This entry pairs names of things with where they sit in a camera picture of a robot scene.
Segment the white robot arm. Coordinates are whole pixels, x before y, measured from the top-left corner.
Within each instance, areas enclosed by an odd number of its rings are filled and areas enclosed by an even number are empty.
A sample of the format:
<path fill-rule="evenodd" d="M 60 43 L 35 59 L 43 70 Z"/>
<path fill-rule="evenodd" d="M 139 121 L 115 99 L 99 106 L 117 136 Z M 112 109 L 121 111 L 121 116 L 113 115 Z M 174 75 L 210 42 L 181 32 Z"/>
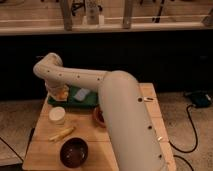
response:
<path fill-rule="evenodd" d="M 169 171 L 137 79 L 125 71 L 66 68 L 55 53 L 33 67 L 51 95 L 65 85 L 98 94 L 119 171 Z"/>

